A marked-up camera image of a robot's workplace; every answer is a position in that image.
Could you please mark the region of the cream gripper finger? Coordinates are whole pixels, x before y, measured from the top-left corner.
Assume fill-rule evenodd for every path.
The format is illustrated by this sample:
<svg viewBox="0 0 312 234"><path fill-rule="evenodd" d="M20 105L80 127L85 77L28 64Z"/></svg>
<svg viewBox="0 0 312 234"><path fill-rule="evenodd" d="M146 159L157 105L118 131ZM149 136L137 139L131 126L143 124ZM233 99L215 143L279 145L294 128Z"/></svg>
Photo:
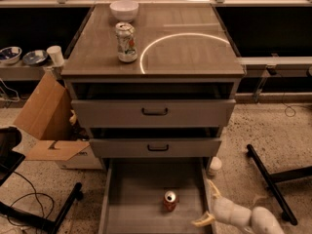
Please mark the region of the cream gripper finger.
<svg viewBox="0 0 312 234"><path fill-rule="evenodd" d="M215 221L215 216L209 212L205 212L200 218L193 220L192 224L196 227L204 227L212 224Z"/></svg>
<svg viewBox="0 0 312 234"><path fill-rule="evenodd" d="M208 180L208 184L209 184L210 189L212 191L213 197L216 198L216 199L220 198L221 194L220 194L218 188L215 186L215 184L210 179Z"/></svg>

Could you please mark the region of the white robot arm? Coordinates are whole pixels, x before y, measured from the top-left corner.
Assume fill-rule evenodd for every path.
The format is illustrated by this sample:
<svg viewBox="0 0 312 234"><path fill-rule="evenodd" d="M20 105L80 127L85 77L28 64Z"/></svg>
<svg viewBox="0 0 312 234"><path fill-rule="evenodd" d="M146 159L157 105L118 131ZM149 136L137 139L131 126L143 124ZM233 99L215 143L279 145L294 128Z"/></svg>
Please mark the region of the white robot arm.
<svg viewBox="0 0 312 234"><path fill-rule="evenodd" d="M204 227L217 221L234 226L243 234L285 234L277 218L266 208L255 207L251 210L237 205L223 197L210 179L208 185L212 191L212 208L193 220L194 226Z"/></svg>

